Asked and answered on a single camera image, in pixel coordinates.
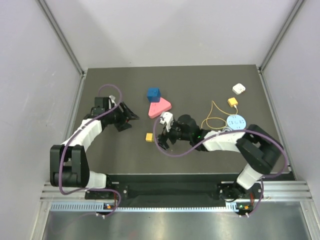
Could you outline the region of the yellow plug adapter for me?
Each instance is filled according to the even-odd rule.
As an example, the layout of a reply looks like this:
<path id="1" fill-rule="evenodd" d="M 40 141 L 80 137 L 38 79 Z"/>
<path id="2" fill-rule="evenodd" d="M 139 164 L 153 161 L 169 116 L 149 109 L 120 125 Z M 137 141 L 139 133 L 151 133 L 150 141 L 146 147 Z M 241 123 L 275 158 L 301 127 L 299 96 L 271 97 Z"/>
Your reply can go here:
<path id="1" fill-rule="evenodd" d="M 146 135 L 145 135 L 145 141 L 146 141 L 146 142 L 150 142 L 150 143 L 154 142 L 154 135 L 153 135 L 153 133 L 150 133 L 150 132 L 146 133 Z"/>

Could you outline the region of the pink triangular power strip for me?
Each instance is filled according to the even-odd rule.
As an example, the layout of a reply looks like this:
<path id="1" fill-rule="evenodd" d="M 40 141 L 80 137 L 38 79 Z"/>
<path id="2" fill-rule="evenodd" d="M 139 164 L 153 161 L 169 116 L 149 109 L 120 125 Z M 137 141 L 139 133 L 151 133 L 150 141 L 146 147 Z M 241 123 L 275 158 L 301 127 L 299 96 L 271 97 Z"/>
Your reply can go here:
<path id="1" fill-rule="evenodd" d="M 172 108 L 172 104 L 164 99 L 160 98 L 159 102 L 151 102 L 149 106 L 148 116 L 154 119 L 160 116 L 163 112 L 167 112 Z"/>

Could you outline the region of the blue cube socket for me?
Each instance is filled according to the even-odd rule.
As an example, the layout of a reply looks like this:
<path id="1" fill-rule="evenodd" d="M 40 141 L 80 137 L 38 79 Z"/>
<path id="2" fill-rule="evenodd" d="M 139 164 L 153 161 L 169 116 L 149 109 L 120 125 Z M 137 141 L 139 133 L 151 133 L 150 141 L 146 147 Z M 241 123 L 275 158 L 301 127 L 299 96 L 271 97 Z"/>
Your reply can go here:
<path id="1" fill-rule="evenodd" d="M 161 92 L 158 87 L 150 87 L 147 90 L 147 99 L 150 103 L 158 103 L 161 100 Z"/>

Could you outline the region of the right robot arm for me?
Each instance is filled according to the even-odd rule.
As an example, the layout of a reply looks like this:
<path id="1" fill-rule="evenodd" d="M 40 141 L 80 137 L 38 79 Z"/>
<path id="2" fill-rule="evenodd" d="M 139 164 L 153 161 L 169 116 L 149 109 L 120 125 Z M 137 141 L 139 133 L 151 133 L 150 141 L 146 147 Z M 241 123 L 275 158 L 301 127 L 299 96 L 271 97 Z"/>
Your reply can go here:
<path id="1" fill-rule="evenodd" d="M 168 111 L 158 117 L 157 123 L 163 125 L 163 129 L 156 137 L 155 144 L 162 151 L 177 141 L 186 141 L 192 150 L 200 152 L 240 153 L 247 164 L 233 185 L 233 192 L 239 198 L 249 195 L 257 181 L 275 178 L 283 172 L 271 173 L 280 156 L 286 155 L 283 146 L 256 124 L 231 131 L 208 130 L 197 125 L 188 114 L 175 119 Z"/>

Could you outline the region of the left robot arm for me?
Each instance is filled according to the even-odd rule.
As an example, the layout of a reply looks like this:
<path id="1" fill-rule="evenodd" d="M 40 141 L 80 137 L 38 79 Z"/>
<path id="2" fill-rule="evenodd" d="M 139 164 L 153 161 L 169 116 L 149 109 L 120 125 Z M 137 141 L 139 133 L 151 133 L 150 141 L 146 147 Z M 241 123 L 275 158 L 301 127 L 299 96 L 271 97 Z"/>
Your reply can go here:
<path id="1" fill-rule="evenodd" d="M 116 104 L 115 97 L 96 97 L 94 107 L 82 120 L 73 135 L 61 144 L 50 148 L 50 183 L 53 187 L 96 189 L 102 198 L 114 191 L 110 177 L 91 171 L 86 151 L 94 139 L 109 125 L 118 132 L 132 127 L 129 121 L 138 120 L 124 102 Z"/>

